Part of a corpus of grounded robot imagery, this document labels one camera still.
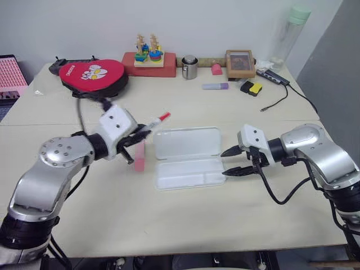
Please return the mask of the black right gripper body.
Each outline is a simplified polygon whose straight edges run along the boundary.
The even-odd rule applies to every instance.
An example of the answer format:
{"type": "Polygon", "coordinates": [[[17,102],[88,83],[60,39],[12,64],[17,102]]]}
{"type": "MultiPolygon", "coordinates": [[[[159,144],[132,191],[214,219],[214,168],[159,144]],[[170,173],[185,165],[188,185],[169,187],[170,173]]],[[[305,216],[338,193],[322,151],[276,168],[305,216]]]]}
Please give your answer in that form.
{"type": "Polygon", "coordinates": [[[254,146],[249,147],[246,155],[247,159],[252,162],[252,165],[246,167],[245,172],[262,172],[262,168],[269,166],[269,161],[265,154],[254,146]]]}

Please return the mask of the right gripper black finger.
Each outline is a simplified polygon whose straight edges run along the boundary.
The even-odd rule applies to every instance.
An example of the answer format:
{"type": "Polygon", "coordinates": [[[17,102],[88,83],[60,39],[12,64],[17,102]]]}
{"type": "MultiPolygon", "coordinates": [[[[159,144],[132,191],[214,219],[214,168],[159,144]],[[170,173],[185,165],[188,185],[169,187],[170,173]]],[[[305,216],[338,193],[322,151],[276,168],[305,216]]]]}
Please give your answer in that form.
{"type": "Polygon", "coordinates": [[[258,174],[258,170],[253,166],[246,166],[246,167],[237,166],[225,170],[224,172],[222,172],[222,174],[230,177],[243,177],[243,176],[249,176],[251,174],[258,174]]]}
{"type": "Polygon", "coordinates": [[[237,155],[242,154],[243,152],[244,152],[244,150],[239,145],[236,145],[236,146],[232,146],[229,149],[222,152],[220,156],[223,158],[237,156],[237,155]]]}

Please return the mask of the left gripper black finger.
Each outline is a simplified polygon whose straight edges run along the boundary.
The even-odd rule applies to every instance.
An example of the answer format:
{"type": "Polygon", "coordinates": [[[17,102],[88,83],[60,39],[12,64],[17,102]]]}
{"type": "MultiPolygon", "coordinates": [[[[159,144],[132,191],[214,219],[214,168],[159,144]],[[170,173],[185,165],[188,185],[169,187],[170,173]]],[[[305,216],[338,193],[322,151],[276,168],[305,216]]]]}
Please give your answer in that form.
{"type": "Polygon", "coordinates": [[[152,132],[152,130],[143,124],[139,124],[134,132],[132,132],[126,139],[126,146],[133,146],[140,143],[152,132]]]}
{"type": "Polygon", "coordinates": [[[134,159],[130,156],[130,154],[125,148],[122,148],[120,153],[123,156],[123,158],[125,158],[125,160],[127,161],[127,164],[131,165],[134,163],[134,159]]]}

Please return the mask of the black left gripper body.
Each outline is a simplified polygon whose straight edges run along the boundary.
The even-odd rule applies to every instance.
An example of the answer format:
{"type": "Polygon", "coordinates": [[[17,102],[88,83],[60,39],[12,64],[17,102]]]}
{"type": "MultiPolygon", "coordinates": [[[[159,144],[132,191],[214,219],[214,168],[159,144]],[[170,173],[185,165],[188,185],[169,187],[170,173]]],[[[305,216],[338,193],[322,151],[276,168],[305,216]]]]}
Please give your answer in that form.
{"type": "Polygon", "coordinates": [[[137,128],[129,136],[122,138],[116,146],[116,153],[121,154],[124,158],[130,158],[131,156],[125,148],[142,141],[141,129],[142,125],[137,125],[137,128]]]}

